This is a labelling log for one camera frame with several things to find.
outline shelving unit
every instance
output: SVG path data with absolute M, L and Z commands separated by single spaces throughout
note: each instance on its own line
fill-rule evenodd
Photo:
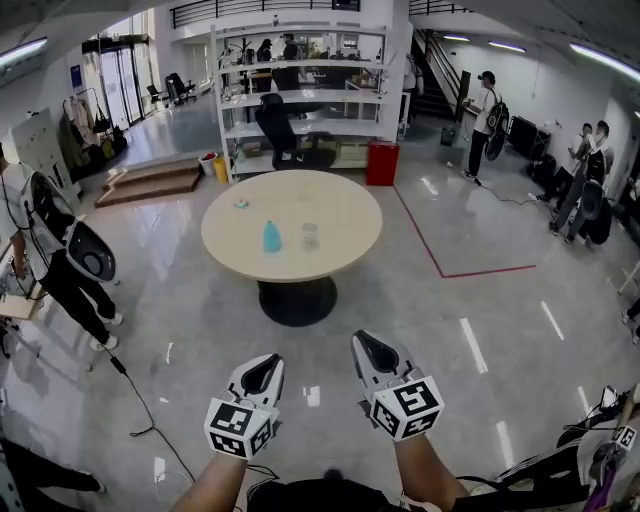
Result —
M 357 61 L 357 60 L 334 60 L 334 59 L 307 59 L 296 61 L 275 60 L 271 62 L 259 62 L 255 64 L 233 65 L 226 68 L 218 69 L 217 57 L 219 55 L 218 45 L 226 38 L 257 36 L 259 34 L 273 34 L 274 32 L 282 33 L 305 33 L 309 35 L 342 33 L 355 34 L 363 36 L 379 36 L 381 40 L 381 62 Z M 225 83 L 233 83 L 233 75 L 236 73 L 249 75 L 252 71 L 283 69 L 287 67 L 304 67 L 304 68 L 361 68 L 368 71 L 380 71 L 380 79 L 378 80 L 376 89 L 302 89 L 295 91 L 273 91 L 278 92 L 285 103 L 342 103 L 344 109 L 350 103 L 359 105 L 372 104 L 376 105 L 375 120 L 365 119 L 291 119 L 291 127 L 297 135 L 305 135 L 310 132 L 324 131 L 335 136 L 349 137 L 366 137 L 378 138 L 384 133 L 383 127 L 379 122 L 380 108 L 388 104 L 388 100 L 382 91 L 384 81 L 384 72 L 389 68 L 383 64 L 385 61 L 386 39 L 390 32 L 385 29 L 363 28 L 342 25 L 279 25 L 248 27 L 240 29 L 231 29 L 227 31 L 216 31 L 215 26 L 211 27 L 211 61 L 215 69 L 214 89 L 217 102 L 218 124 L 220 127 L 220 135 L 224 152 L 224 159 L 227 167 L 229 182 L 233 182 L 239 174 L 268 172 L 273 170 L 272 152 L 267 151 L 257 157 L 236 158 L 239 141 L 248 137 L 263 137 L 260 126 L 255 122 L 237 122 L 233 117 L 234 109 L 245 109 L 248 107 L 256 107 L 260 105 L 260 98 L 265 93 L 247 93 L 235 94 L 230 97 L 223 97 L 222 83 L 223 76 Z M 231 126 L 227 123 L 225 126 L 225 117 L 230 118 Z M 349 169 L 366 167 L 366 159 L 347 159 L 338 158 L 332 166 L 336 169 Z

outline red trash bin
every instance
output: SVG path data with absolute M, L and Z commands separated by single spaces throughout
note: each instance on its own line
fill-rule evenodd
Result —
M 396 176 L 400 146 L 382 140 L 369 141 L 367 185 L 390 187 Z

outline table base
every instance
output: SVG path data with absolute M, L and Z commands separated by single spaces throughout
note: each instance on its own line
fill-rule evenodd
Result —
M 301 283 L 258 281 L 260 305 L 274 322 L 289 327 L 312 325 L 331 313 L 338 298 L 330 277 Z

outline blue bottle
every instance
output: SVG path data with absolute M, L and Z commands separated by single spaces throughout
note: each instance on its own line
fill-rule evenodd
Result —
M 276 225 L 268 221 L 267 225 L 264 227 L 264 252 L 278 252 L 282 249 L 282 239 L 280 238 L 280 231 Z

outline gray pants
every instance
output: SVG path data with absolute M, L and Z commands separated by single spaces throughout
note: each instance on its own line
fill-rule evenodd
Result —
M 565 225 L 569 215 L 571 215 L 573 207 L 582 197 L 582 189 L 584 188 L 584 184 L 587 182 L 584 171 L 585 169 L 582 166 L 576 171 L 576 175 L 573 178 L 573 183 L 571 184 L 567 198 L 562 204 L 562 208 L 560 208 L 560 212 L 555 219 L 555 223 L 559 230 Z M 582 215 L 582 208 L 578 208 L 578 212 L 576 213 L 573 223 L 571 224 L 571 228 L 569 229 L 569 236 L 575 237 L 578 234 L 578 231 L 580 231 L 582 224 L 584 224 L 584 221 L 585 218 L 584 215 Z

